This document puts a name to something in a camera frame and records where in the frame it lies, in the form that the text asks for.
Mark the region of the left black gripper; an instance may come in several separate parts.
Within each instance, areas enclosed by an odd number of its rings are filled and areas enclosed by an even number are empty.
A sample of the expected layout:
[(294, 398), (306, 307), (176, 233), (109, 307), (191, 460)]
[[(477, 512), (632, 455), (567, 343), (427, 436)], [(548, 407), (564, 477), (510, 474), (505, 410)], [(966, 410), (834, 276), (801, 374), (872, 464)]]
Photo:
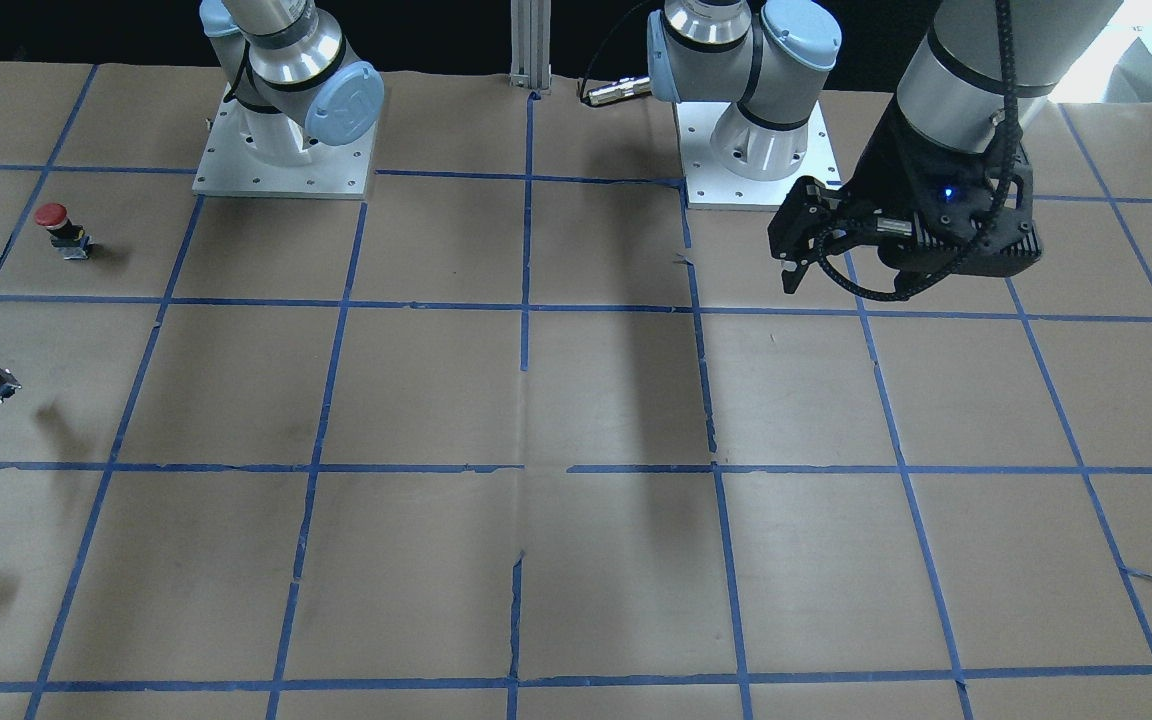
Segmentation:
[(832, 281), (865, 300), (910, 300), (952, 274), (1007, 278), (1030, 268), (1043, 259), (1043, 242), (1021, 136), (1018, 120), (1005, 118), (986, 150), (946, 149), (916, 131), (892, 100), (846, 185), (795, 179), (776, 209), (768, 242), (783, 291), (799, 290), (820, 262), (818, 238), (836, 220), (833, 253), (873, 245), (897, 272), (892, 290), (881, 291), (832, 270)]

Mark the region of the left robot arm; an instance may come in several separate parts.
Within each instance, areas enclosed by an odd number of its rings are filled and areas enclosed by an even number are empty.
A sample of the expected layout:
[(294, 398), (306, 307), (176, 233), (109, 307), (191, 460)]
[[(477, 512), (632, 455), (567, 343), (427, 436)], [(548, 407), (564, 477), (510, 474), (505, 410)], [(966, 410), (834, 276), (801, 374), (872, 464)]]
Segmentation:
[[(796, 179), (768, 225), (785, 293), (812, 266), (876, 302), (948, 275), (1010, 278), (1043, 258), (1033, 168), (1037, 109), (1096, 40), (1115, 1), (942, 1), (846, 183)], [(842, 45), (814, 1), (655, 1), (646, 73), (588, 91), (599, 108), (641, 94), (721, 103), (710, 141), (723, 169), (785, 179)]]

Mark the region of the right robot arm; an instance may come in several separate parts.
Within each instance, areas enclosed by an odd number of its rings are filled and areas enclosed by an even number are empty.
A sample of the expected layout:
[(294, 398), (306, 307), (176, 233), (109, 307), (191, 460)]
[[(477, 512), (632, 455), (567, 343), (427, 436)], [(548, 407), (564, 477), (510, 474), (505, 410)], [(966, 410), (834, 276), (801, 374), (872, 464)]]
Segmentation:
[(382, 78), (314, 1), (204, 1), (217, 67), (0, 61), (0, 300), (339, 311), (256, 256), (355, 270)]

